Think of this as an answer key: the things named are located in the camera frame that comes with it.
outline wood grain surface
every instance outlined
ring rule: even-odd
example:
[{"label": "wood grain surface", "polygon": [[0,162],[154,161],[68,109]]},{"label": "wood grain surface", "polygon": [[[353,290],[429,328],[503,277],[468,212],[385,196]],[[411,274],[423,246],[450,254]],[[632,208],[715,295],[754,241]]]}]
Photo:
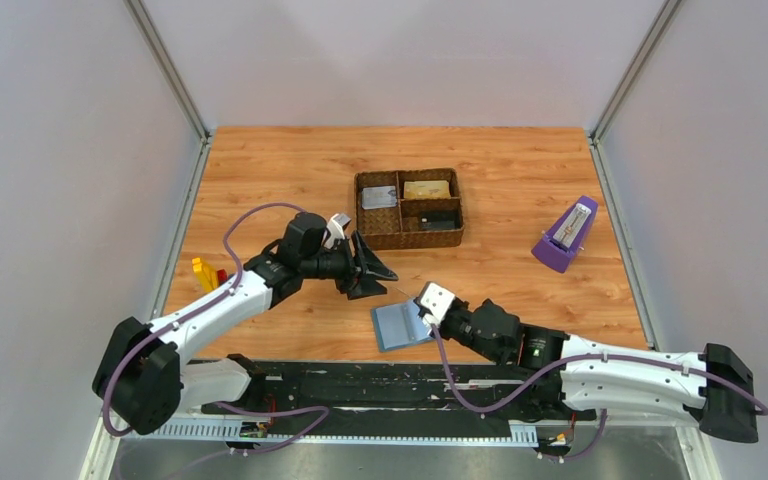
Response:
[{"label": "wood grain surface", "polygon": [[[595,341],[645,348],[584,132],[578,128],[220,128],[184,240],[166,311],[202,295],[191,267],[201,256],[233,269],[222,235],[246,210],[284,201],[329,217],[354,216],[355,173],[453,167],[466,232],[455,248],[378,252],[400,280],[390,293],[349,302],[332,281],[308,280],[275,309],[202,352],[250,358],[438,362],[433,343],[380,353],[370,310],[403,302],[435,281],[477,306],[491,298],[525,323]],[[541,232],[580,195],[599,201],[585,247],[565,274],[531,255]],[[243,222],[231,245],[245,261],[279,238],[294,211]],[[481,357],[447,343],[453,361]]]}]

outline perforated metal strip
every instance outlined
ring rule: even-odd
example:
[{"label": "perforated metal strip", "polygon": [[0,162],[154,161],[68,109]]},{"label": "perforated metal strip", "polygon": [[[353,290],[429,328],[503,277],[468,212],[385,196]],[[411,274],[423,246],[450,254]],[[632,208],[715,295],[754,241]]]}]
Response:
[{"label": "perforated metal strip", "polygon": [[[239,442],[252,440],[258,443],[281,442],[290,435],[268,435],[266,438],[241,437],[242,417],[173,417],[160,429],[140,438],[163,440],[202,440]],[[308,435],[301,443],[343,445],[440,445],[486,447],[536,447],[537,429],[532,425],[511,424],[510,437],[378,437],[355,435]]]}]

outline wooden tabletop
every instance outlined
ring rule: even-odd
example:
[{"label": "wooden tabletop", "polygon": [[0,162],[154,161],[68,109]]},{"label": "wooden tabletop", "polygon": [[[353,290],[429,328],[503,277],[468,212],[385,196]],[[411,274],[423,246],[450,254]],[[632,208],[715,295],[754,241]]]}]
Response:
[{"label": "wooden tabletop", "polygon": [[[594,341],[645,348],[584,132],[578,128],[220,128],[175,271],[166,311],[204,292],[192,272],[202,257],[233,270],[222,235],[239,215],[265,202],[295,203],[325,218],[354,216],[357,172],[453,167],[466,232],[455,248],[380,251],[398,273],[387,283],[415,295],[434,281],[477,306],[491,298],[524,323]],[[565,274],[538,262],[531,248],[579,196],[600,208]],[[245,261],[279,238],[294,211],[272,208],[243,222],[232,247]],[[255,359],[438,362],[433,343],[380,353],[370,310],[407,300],[397,288],[349,302],[333,281],[307,280],[275,309],[249,319],[202,352]],[[481,357],[447,343],[453,361]]]}]

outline gray floor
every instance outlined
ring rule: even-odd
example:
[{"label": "gray floor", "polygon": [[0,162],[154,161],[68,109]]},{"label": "gray floor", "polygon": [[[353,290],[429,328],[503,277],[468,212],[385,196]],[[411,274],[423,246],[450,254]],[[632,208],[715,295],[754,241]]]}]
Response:
[{"label": "gray floor", "polygon": [[[583,448],[595,429],[576,429]],[[555,465],[538,460],[531,449],[488,447],[376,447],[291,445],[262,456],[222,456],[175,477],[193,460],[227,448],[221,443],[169,440],[122,442],[123,479],[687,479],[675,429],[609,427],[587,458]],[[116,479],[116,471],[111,475]]]}]

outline yellow object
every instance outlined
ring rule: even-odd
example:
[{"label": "yellow object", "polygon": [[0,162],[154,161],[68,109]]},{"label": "yellow object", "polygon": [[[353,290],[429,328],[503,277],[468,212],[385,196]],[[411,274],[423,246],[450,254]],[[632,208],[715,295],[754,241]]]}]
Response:
[{"label": "yellow object", "polygon": [[219,275],[217,275],[216,269],[202,260],[201,257],[193,259],[193,273],[196,274],[196,278],[199,279],[201,288],[205,292],[212,292],[219,288]]},{"label": "yellow object", "polygon": [[452,198],[449,193],[449,182],[446,180],[405,182],[405,200],[418,198]]}]

